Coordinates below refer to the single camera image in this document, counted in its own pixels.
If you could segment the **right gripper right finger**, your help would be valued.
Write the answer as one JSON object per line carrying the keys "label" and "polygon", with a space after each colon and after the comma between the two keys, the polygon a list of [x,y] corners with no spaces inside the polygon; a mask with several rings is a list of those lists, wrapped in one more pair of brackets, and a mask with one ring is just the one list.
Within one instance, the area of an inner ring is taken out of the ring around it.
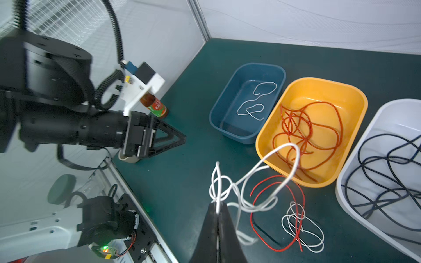
{"label": "right gripper right finger", "polygon": [[242,251],[228,206],[222,203],[218,214],[218,262],[246,263],[247,259]]}

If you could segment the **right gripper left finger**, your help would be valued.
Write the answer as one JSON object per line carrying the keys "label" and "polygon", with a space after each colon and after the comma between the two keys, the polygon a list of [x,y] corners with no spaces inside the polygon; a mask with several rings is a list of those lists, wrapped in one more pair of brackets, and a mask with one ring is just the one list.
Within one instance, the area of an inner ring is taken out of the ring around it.
{"label": "right gripper left finger", "polygon": [[211,203],[208,206],[207,214],[190,263],[217,263],[217,241],[218,214],[216,213],[216,204]]}

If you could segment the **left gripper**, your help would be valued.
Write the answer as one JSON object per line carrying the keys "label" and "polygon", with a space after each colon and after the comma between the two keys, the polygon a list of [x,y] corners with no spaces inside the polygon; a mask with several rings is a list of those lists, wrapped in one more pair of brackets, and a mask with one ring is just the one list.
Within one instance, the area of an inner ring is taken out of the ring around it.
{"label": "left gripper", "polygon": [[[155,131],[162,131],[166,137],[156,137]],[[123,155],[138,159],[151,158],[186,143],[186,136],[163,120],[142,112],[132,111],[129,115]]]}

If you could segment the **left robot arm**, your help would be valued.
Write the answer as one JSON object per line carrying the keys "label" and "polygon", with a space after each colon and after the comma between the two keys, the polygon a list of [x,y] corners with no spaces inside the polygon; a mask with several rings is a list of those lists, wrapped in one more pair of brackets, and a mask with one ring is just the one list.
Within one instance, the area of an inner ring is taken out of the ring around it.
{"label": "left robot arm", "polygon": [[[125,157],[149,158],[186,142],[186,136],[156,116],[133,110],[163,79],[148,65],[125,61],[118,20],[104,1],[111,20],[117,68],[100,86],[90,79],[92,56],[85,50],[28,29],[28,1],[14,1],[15,27],[1,39],[1,152],[6,152],[16,126],[25,148],[56,144],[57,160],[86,171],[64,156],[64,145],[90,150],[121,149]],[[118,260],[137,242],[148,257],[157,242],[127,195],[116,201],[117,185],[105,196],[88,198],[65,190],[64,208],[52,215],[1,227],[1,261],[89,246],[98,257]]]}

